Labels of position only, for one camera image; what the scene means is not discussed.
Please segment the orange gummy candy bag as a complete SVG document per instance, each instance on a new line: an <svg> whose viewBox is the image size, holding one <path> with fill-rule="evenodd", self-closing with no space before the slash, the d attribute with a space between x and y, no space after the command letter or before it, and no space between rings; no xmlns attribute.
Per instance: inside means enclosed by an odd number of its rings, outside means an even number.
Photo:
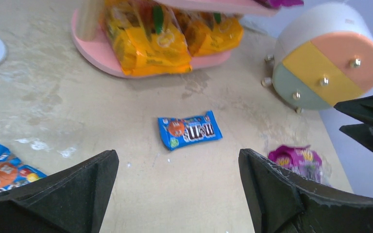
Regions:
<svg viewBox="0 0 373 233"><path fill-rule="evenodd" d="M179 9L173 11L191 56L213 55L240 45L244 29L234 15Z"/></svg>
<svg viewBox="0 0 373 233"><path fill-rule="evenodd" d="M153 0L106 0L100 21L124 75L192 70L185 36L170 8Z"/></svg>

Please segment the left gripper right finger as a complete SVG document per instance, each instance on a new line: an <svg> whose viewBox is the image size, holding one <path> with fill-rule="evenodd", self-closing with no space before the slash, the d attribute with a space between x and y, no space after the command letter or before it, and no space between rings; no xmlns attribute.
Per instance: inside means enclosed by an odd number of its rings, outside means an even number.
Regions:
<svg viewBox="0 0 373 233"><path fill-rule="evenodd" d="M255 232L373 233L373 198L309 180L252 149L241 149L238 162Z"/></svg>

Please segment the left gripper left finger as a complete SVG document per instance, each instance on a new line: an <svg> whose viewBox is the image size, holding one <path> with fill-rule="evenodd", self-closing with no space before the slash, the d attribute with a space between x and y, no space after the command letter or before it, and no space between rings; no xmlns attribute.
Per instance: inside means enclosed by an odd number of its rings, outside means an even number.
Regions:
<svg viewBox="0 0 373 233"><path fill-rule="evenodd" d="M119 167L106 150L73 167L0 193L0 233L97 233Z"/></svg>

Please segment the purple grape candy bag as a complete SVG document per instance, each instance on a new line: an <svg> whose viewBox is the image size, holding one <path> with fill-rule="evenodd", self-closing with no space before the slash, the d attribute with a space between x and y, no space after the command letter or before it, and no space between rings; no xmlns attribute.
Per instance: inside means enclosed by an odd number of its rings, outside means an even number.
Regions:
<svg viewBox="0 0 373 233"><path fill-rule="evenodd" d="M330 185L323 172L322 160L316 151L310 149L310 145L305 147L281 145L270 151L268 158L307 179Z"/></svg>
<svg viewBox="0 0 373 233"><path fill-rule="evenodd" d="M272 9L280 9L282 7L295 7L295 6L304 5L303 0L255 0L255 1L267 8L272 8Z"/></svg>

